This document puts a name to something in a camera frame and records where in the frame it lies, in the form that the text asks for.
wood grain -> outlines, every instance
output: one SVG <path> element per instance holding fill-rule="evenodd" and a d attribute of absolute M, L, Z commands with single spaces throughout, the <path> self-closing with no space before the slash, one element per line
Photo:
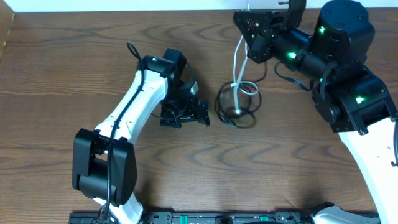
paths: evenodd
<path fill-rule="evenodd" d="M 8 7 L 8 5 L 1 0 L 0 1 L 0 60 L 6 47 L 7 38 L 10 32 L 12 20 L 14 18 L 14 12 Z"/>
<path fill-rule="evenodd" d="M 368 67 L 398 99 L 397 9 L 370 9 L 377 33 Z M 312 32 L 318 10 L 301 28 Z M 239 39 L 233 11 L 18 14 L 0 65 L 0 222 L 65 223 L 72 210 L 98 205 L 73 190 L 72 142 L 118 104 L 134 78 L 133 41 L 142 55 L 180 49 L 212 106 L 231 79 Z M 269 73 L 249 130 L 160 127 L 149 118 L 135 146 L 137 198 L 174 210 L 309 208 L 324 201 L 375 210 L 349 151 L 313 107 L 309 93 Z M 264 65 L 249 62 L 245 76 Z M 281 73 L 288 74 L 281 68 Z M 290 75 L 306 81 L 297 73 Z"/>

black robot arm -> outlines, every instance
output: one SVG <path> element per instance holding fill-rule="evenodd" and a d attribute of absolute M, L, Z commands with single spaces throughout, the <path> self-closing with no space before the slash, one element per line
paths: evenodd
<path fill-rule="evenodd" d="M 233 21 L 257 63 L 280 60 L 319 85 L 312 99 L 334 132 L 368 133 L 384 118 L 396 119 L 387 87 L 365 65 L 374 38 L 367 10 L 359 2 L 333 0 L 320 12 L 313 35 L 300 30 L 306 0 L 290 0 L 287 12 L 238 11 Z"/>

green led light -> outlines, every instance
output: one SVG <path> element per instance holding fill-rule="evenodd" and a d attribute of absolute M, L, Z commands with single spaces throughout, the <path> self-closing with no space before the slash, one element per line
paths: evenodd
<path fill-rule="evenodd" d="M 355 98 L 355 100 L 356 100 L 357 104 L 360 104 L 365 101 L 365 98 L 359 96 L 359 97 Z"/>
<path fill-rule="evenodd" d="M 297 56 L 297 54 L 294 53 L 294 52 L 289 52 L 289 53 L 287 53 L 287 55 L 288 55 L 291 59 L 295 59 L 296 56 Z"/>
<path fill-rule="evenodd" d="M 319 28 L 319 32 L 320 32 L 321 34 L 323 34 L 323 33 L 325 32 L 325 28 L 324 28 L 323 26 L 321 26 L 321 28 Z"/>

